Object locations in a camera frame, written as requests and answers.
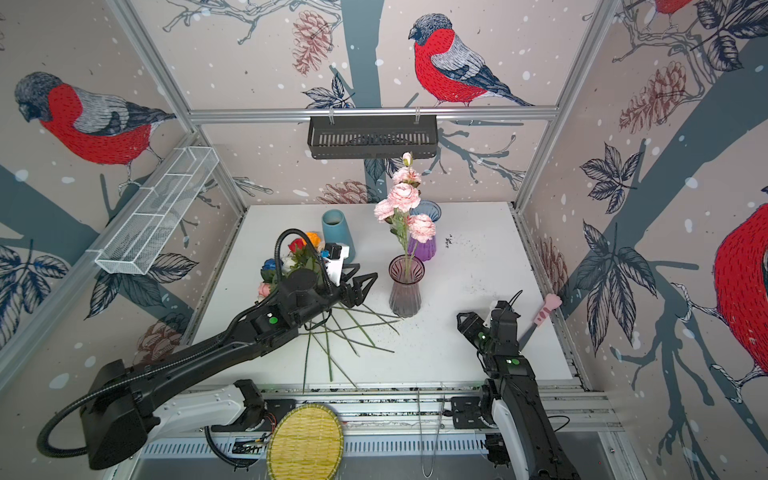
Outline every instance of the blue cylindrical cup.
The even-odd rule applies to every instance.
[[[341,210],[328,210],[323,214],[323,240],[326,243],[344,243],[349,246],[349,257],[344,263],[351,263],[355,259],[355,244]]]

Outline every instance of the white table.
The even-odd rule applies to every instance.
[[[518,290],[518,337],[531,325],[542,305],[520,236],[505,203],[441,204],[437,223],[438,251],[425,262],[422,308],[414,317],[393,326],[366,328],[373,342],[394,353],[355,344],[357,356],[342,338],[329,335],[330,354],[358,388],[435,387],[478,385],[485,374],[475,349],[456,330],[456,313],[475,311],[485,318],[496,300],[508,300]],[[366,305],[389,313],[392,280],[387,268],[402,254],[389,226],[373,216],[373,205],[264,205],[253,206],[240,227],[237,240],[221,273],[213,296],[195,334],[200,342],[227,328],[241,310],[253,305],[261,282],[260,269],[273,255],[277,236],[288,228],[322,233],[320,218],[326,210],[344,212],[360,263],[358,274],[378,272]],[[289,238],[283,245],[287,252]],[[342,328],[354,326],[346,313],[334,310]],[[361,324],[380,323],[378,317],[354,313]],[[332,328],[336,325],[329,321]],[[350,339],[367,343],[359,329],[346,331]],[[326,336],[315,336],[323,346]],[[263,388],[301,388],[309,336],[299,336],[259,359],[243,362],[211,376],[206,385],[223,385],[252,379]],[[551,322],[540,327],[523,350],[539,380],[570,379],[571,372]],[[351,388],[334,366],[329,380],[328,358],[318,344],[310,343],[306,369],[307,388]]]

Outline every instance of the pink rose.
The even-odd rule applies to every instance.
[[[408,213],[412,208],[416,208],[419,202],[419,191],[409,184],[397,184],[389,191],[387,200],[396,209]]]
[[[418,187],[422,182],[422,176],[411,167],[403,167],[392,175],[392,182],[394,184],[412,184],[414,187]]]
[[[395,207],[389,202],[389,199],[385,198],[376,204],[376,208],[373,209],[373,214],[376,215],[379,222],[383,222],[384,219],[395,214]]]
[[[268,283],[262,282],[261,285],[259,285],[259,296],[264,296],[264,297],[269,296],[270,288],[271,286]]]
[[[408,231],[417,242],[426,243],[435,236],[435,224],[429,215],[411,215],[408,217]]]

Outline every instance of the white wire basket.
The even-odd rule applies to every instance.
[[[100,252],[108,273],[146,275],[187,212],[219,157],[211,147],[179,149],[176,160]]]

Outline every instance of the woven basket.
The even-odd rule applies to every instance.
[[[273,480],[331,480],[344,453],[336,413],[312,403],[291,410],[275,429],[266,451]]]

